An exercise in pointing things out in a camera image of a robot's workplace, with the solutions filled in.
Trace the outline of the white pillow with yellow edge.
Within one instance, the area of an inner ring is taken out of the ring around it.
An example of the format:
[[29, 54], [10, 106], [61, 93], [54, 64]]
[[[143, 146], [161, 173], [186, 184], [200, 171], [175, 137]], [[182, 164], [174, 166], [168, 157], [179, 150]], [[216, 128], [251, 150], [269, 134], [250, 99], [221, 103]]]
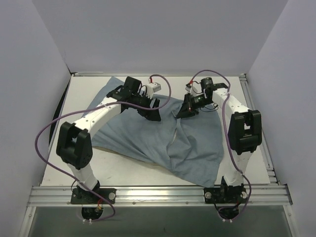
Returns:
[[93, 137], [92, 145], [169, 169], [168, 148], [175, 137], [175, 130], [128, 129], [106, 125]]

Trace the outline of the blue-grey fabric pillowcase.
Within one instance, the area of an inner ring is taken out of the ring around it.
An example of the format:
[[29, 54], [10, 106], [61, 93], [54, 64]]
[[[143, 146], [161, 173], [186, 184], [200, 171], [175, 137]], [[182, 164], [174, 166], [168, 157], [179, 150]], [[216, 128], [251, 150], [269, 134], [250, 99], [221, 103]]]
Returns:
[[218, 113], [177, 119], [182, 100], [155, 97], [167, 103], [159, 111], [161, 121], [146, 120], [135, 109], [125, 110], [99, 129], [92, 145], [158, 164], [193, 184], [213, 187], [224, 157]]

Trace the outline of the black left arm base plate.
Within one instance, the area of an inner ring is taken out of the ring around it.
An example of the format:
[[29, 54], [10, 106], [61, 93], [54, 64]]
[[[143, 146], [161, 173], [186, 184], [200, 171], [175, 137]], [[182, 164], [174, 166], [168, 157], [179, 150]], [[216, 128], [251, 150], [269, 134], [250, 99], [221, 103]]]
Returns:
[[[116, 200], [116, 189], [114, 188], [99, 188], [95, 192], [106, 199], [111, 204]], [[97, 204], [100, 198], [89, 191], [83, 190], [79, 187], [72, 191], [71, 204]]]

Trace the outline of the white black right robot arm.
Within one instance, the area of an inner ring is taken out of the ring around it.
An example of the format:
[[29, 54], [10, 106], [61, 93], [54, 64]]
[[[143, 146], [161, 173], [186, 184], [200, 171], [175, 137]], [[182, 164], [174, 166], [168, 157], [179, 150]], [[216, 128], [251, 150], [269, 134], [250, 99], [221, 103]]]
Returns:
[[230, 202], [237, 196], [236, 188], [243, 186], [250, 157], [262, 143], [262, 120], [258, 110], [251, 110], [230, 93], [230, 85], [214, 83], [203, 78], [198, 84], [201, 93], [195, 91], [194, 80], [186, 84], [187, 93], [177, 114], [178, 119], [198, 115], [198, 110], [216, 104], [222, 111], [223, 129], [231, 168], [223, 176], [225, 186], [219, 189], [220, 199]]

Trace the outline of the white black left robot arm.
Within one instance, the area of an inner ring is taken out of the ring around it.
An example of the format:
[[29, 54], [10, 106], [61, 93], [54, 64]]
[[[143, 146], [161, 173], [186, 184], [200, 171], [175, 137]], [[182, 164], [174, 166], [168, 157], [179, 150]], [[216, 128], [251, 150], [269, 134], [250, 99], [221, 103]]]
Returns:
[[97, 131], [128, 108], [136, 109], [147, 120], [161, 120], [157, 109], [159, 99], [153, 98], [161, 85], [150, 82], [142, 93], [140, 87], [140, 80], [127, 77], [123, 85], [108, 92], [95, 111], [73, 123], [64, 122], [60, 127], [56, 153], [78, 179], [82, 197], [89, 203], [96, 202], [100, 197], [100, 184], [90, 166], [93, 157], [92, 138]]

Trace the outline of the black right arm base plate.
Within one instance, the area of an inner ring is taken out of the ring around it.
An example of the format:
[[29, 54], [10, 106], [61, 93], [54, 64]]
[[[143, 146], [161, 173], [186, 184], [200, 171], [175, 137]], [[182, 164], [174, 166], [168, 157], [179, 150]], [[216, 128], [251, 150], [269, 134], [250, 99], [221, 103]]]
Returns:
[[210, 204], [246, 203], [248, 194], [243, 186], [204, 188], [204, 202]]

